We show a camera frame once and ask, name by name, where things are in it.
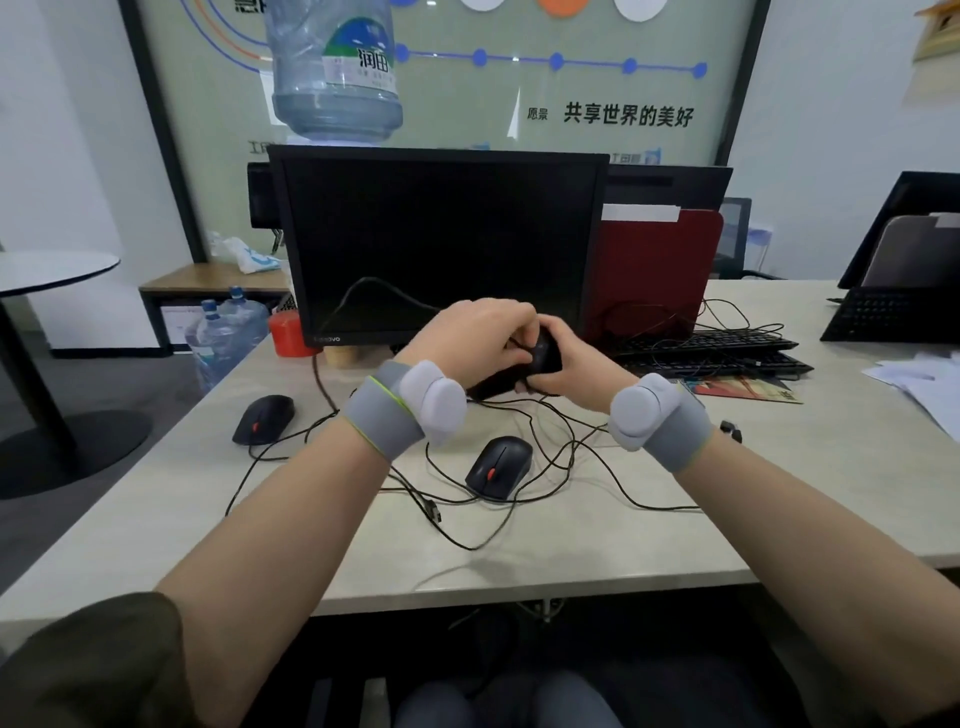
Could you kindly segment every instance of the red folder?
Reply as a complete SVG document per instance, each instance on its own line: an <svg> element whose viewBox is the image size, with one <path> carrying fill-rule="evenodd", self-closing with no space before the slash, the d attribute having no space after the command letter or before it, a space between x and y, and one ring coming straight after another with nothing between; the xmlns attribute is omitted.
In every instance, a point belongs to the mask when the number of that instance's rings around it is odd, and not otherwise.
<svg viewBox="0 0 960 728"><path fill-rule="evenodd" d="M588 288L586 340L689 336L722 229L721 214L703 209L681 210L677 222L603 221Z"/></svg>

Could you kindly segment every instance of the wall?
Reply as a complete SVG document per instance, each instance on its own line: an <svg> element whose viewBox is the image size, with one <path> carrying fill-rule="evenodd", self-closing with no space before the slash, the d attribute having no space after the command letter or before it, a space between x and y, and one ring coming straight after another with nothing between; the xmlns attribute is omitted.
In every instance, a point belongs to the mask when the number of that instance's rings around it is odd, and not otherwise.
<svg viewBox="0 0 960 728"><path fill-rule="evenodd" d="M730 159L765 271L839 278L902 170L960 172L960 96L904 101L930 4L773 0Z"/></svg>
<svg viewBox="0 0 960 728"><path fill-rule="evenodd" d="M0 68L4 246L123 260L30 297L51 347L156 347L136 287L190 255L115 0L7 0Z"/></svg>

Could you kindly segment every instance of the black table base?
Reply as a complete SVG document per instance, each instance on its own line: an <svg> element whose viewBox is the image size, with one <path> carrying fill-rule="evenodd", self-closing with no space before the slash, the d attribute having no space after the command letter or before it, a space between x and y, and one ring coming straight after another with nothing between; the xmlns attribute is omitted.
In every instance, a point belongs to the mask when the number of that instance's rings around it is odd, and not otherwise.
<svg viewBox="0 0 960 728"><path fill-rule="evenodd" d="M0 442L0 500L32 496L99 473L133 452L153 424L139 412L108 410L64 418L77 443L64 453L38 428Z"/></svg>
<svg viewBox="0 0 960 728"><path fill-rule="evenodd" d="M153 425L139 412L63 418L0 303L0 361L36 422L0 442L0 500L31 496L98 473L130 454Z"/></svg>

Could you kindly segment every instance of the monitor screen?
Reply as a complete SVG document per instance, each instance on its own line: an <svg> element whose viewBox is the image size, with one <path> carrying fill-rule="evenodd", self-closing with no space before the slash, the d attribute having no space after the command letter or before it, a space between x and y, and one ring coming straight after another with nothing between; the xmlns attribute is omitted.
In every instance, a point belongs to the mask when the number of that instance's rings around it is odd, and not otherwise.
<svg viewBox="0 0 960 728"><path fill-rule="evenodd" d="M605 155L270 147L304 338L402 344L423 303L512 298L579 329ZM324 322L325 330L320 330Z"/></svg>

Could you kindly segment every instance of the bottle label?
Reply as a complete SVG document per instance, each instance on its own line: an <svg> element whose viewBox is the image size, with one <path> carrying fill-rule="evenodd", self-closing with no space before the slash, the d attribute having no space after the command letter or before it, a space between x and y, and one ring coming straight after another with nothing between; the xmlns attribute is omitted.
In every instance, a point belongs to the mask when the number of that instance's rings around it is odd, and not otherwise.
<svg viewBox="0 0 960 728"><path fill-rule="evenodd" d="M394 63L394 44L387 30L368 17L348 20L324 48L324 73L329 83L396 93Z"/></svg>

